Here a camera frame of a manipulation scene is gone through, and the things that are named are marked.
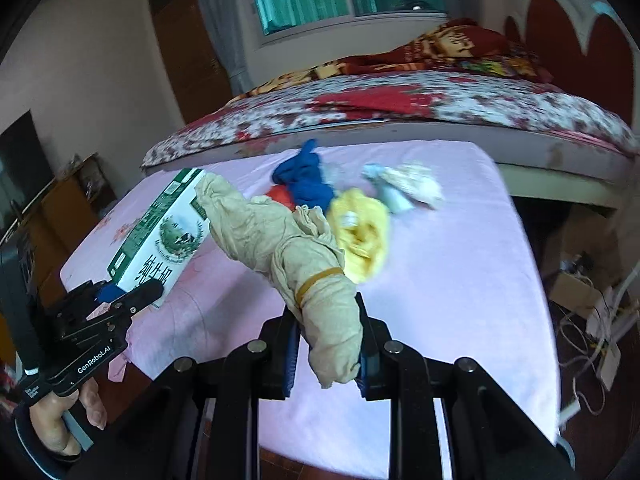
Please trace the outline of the person's left hand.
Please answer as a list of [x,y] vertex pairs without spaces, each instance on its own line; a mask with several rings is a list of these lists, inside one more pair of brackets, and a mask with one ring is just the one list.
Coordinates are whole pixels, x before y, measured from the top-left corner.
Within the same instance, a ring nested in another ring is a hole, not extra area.
[[104,430],[107,424],[107,410],[100,398],[99,385],[90,378],[70,396],[57,396],[50,392],[29,409],[29,417],[35,433],[42,444],[51,452],[62,456],[80,454],[81,446],[67,429],[63,414],[79,402],[85,409],[91,426]]

